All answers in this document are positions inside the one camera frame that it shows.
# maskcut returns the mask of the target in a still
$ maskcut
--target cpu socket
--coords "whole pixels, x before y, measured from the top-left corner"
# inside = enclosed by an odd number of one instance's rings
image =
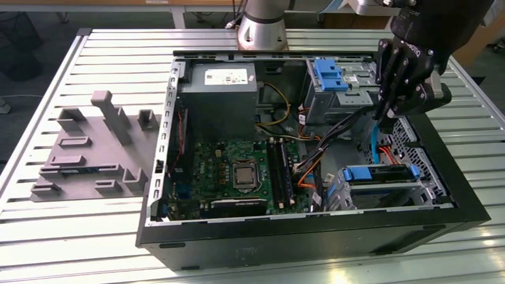
[[[233,164],[233,188],[249,193],[257,188],[256,161]]]

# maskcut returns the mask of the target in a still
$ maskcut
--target sticker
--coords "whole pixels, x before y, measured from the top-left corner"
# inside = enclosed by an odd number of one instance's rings
[[[331,173],[327,173],[327,177],[324,178],[324,182],[332,183],[335,179],[335,175]]]
[[[316,201],[317,205],[321,205],[321,196],[316,192],[313,193],[313,201]]]
[[[205,85],[247,85],[247,69],[208,69]]]
[[[145,0],[145,4],[168,4],[168,0]]]
[[[344,81],[347,82],[357,82],[357,78],[355,75],[344,76]]]
[[[300,120],[300,124],[305,125],[305,116],[303,114],[299,114],[299,120]]]

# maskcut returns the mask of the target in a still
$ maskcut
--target motherboard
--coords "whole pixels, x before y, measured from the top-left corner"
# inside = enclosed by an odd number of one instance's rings
[[[284,153],[280,154],[285,157],[285,164],[276,160],[273,146],[283,149]],[[237,214],[235,209],[243,210],[239,207],[245,206],[252,211],[261,210],[261,215],[308,212],[305,190],[296,188],[291,176],[272,176],[277,172],[292,175],[291,168],[299,160],[293,140],[197,143],[192,182],[175,186],[179,219],[232,217]]]

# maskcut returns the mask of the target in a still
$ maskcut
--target trash bin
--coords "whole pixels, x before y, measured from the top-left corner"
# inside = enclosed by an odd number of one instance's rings
[[[41,73],[41,66],[31,51],[21,50],[0,34],[0,72],[13,81],[25,81]]]
[[[21,50],[33,50],[41,45],[39,33],[25,12],[0,12],[0,33]]]

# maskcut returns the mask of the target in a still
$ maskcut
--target ram slot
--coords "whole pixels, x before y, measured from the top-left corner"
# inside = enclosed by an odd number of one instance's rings
[[[276,208],[284,208],[284,178],[283,178],[283,161],[279,159],[277,141],[273,139],[267,142],[268,169],[271,171],[271,185],[273,205]]]
[[[295,193],[293,193],[293,182],[292,182],[292,172],[289,170],[289,164],[288,164],[288,154],[285,152],[285,146],[283,139],[277,143],[279,147],[279,153],[280,153],[280,160],[283,162],[281,167],[281,176],[283,176],[283,197],[284,197],[284,205],[292,206],[295,204]]]

